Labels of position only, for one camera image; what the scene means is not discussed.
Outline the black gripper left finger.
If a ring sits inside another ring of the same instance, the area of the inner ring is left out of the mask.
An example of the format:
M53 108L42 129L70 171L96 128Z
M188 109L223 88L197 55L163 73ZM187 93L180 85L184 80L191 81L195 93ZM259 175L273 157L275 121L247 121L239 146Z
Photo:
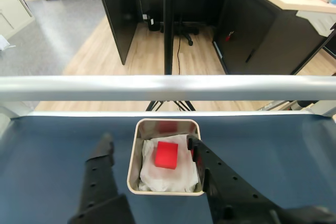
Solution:
M134 223L125 194L113 176L114 143L104 134L85 162L79 208L68 223Z

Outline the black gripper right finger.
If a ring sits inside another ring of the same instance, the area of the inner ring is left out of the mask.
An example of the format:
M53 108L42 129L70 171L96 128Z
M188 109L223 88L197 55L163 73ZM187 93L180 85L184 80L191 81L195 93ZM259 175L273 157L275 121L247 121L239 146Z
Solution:
M213 223L286 223L281 208L258 192L201 140L187 136Z

